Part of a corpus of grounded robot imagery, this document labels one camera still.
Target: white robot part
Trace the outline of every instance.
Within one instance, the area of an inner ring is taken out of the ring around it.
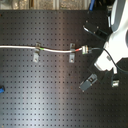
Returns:
[[[119,9],[122,8],[122,13],[118,16]],[[111,25],[113,33],[110,35],[108,42],[105,43],[106,49],[112,56],[115,63],[122,58],[128,57],[128,0],[116,0],[111,15]],[[108,54],[103,51],[94,64],[100,71],[110,71],[114,64]]]

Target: cable clip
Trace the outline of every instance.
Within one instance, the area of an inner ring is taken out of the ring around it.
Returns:
[[[75,62],[75,44],[70,44],[70,50],[72,51],[69,55],[69,63]]]
[[[33,53],[33,62],[38,63],[40,55],[40,43],[36,43],[36,49]]]

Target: screw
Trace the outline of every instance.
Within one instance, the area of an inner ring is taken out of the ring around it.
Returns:
[[[71,62],[74,62],[74,60],[73,60],[73,59],[71,59]]]

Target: pegboard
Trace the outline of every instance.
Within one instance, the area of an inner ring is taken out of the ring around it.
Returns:
[[[108,31],[103,11],[0,11],[0,44],[35,45],[67,50],[70,43],[101,47],[104,42],[85,32],[86,20]],[[127,128],[127,76],[120,86],[111,87],[111,72],[104,82],[84,93],[79,84],[90,75],[95,53],[69,54],[40,52],[33,62],[33,50],[0,49],[0,128]],[[127,60],[119,65],[127,69]]]

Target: black cable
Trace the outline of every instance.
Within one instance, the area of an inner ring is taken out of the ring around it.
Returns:
[[[109,57],[111,58],[113,64],[116,66],[116,68],[119,69],[121,72],[123,72],[123,73],[125,73],[125,74],[128,75],[128,71],[125,71],[125,70],[121,69],[121,68],[115,63],[115,61],[113,60],[112,56],[110,55],[110,53],[109,53],[106,49],[104,49],[104,48],[92,48],[92,50],[101,50],[101,51],[105,51],[105,52],[109,55]]]

